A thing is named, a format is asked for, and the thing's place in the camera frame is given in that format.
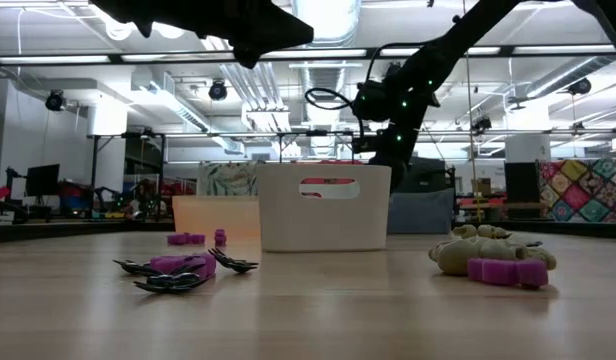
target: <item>ceiling light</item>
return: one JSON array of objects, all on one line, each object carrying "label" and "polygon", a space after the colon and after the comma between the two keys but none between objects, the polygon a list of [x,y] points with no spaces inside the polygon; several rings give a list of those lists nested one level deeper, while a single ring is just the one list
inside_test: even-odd
[{"label": "ceiling light", "polygon": [[550,55],[579,54],[579,53],[615,53],[613,45],[546,45],[546,46],[519,46],[515,48],[517,55]]},{"label": "ceiling light", "polygon": [[474,47],[468,49],[468,55],[496,55],[499,54],[499,51],[501,51],[499,47]]},{"label": "ceiling light", "polygon": [[361,68],[362,63],[297,63],[288,65],[291,69],[346,69],[346,68]]},{"label": "ceiling light", "polygon": [[314,49],[272,51],[262,55],[261,59],[363,58],[365,56],[365,49]]},{"label": "ceiling light", "polygon": [[419,51],[420,48],[405,48],[405,49],[383,49],[379,56],[410,56]]},{"label": "ceiling light", "polygon": [[[70,7],[88,6],[88,1],[64,1]],[[56,8],[56,1],[0,1],[0,8]]]},{"label": "ceiling light", "polygon": [[105,64],[109,62],[110,59],[106,55],[0,57],[1,65]]},{"label": "ceiling light", "polygon": [[201,53],[161,53],[161,54],[137,54],[121,55],[125,62],[129,63],[167,63],[167,62],[196,62],[196,61],[216,61],[230,62],[235,57],[231,52],[215,51]]}]

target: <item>white wall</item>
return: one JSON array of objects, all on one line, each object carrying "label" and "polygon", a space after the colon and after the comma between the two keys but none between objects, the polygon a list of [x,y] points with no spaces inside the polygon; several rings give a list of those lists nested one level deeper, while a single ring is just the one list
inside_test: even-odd
[{"label": "white wall", "polygon": [[[0,80],[0,187],[6,169],[25,175],[29,167],[59,164],[59,179],[90,183],[87,120],[72,112],[48,111],[44,102]],[[15,180],[13,198],[20,199],[25,180]]]}]

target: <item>plush toy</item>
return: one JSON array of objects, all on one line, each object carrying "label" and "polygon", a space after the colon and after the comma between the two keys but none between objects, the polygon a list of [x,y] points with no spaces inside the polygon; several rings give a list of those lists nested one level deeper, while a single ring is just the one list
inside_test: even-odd
[{"label": "plush toy", "polygon": [[452,234],[461,236],[463,239],[469,239],[477,236],[477,228],[474,225],[464,225],[452,229]]},{"label": "plush toy", "polygon": [[430,259],[448,275],[467,276],[468,260],[474,258],[519,261],[538,259],[548,270],[557,267],[555,257],[537,244],[522,244],[513,239],[489,239],[476,236],[470,239],[442,241],[428,252]]},{"label": "plush toy", "polygon": [[507,233],[506,230],[500,227],[480,225],[477,229],[477,235],[490,239],[507,239],[511,234]]}]

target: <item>wooden table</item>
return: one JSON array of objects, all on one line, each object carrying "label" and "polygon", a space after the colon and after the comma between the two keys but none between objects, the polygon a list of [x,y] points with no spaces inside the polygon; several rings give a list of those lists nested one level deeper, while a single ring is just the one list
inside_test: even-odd
[{"label": "wooden table", "polygon": [[516,234],[559,260],[553,286],[528,292],[440,275],[427,251],[445,236],[263,258],[229,238],[259,271],[149,295],[111,260],[203,250],[164,235],[0,244],[0,360],[616,359],[614,240]]}]

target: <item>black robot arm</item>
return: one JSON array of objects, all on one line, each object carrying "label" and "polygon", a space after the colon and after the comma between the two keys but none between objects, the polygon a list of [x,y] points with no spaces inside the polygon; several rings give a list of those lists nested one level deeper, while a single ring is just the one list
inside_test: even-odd
[{"label": "black robot arm", "polygon": [[[427,42],[408,58],[399,71],[382,82],[359,84],[352,104],[354,115],[361,120],[390,120],[390,124],[376,137],[353,140],[353,148],[357,153],[376,152],[369,163],[392,168],[391,190],[405,176],[428,107],[439,107],[435,91],[459,59],[520,2],[480,0],[445,35]],[[616,14],[616,1],[575,0],[575,4],[599,20],[616,46],[616,19],[606,15]]]}]

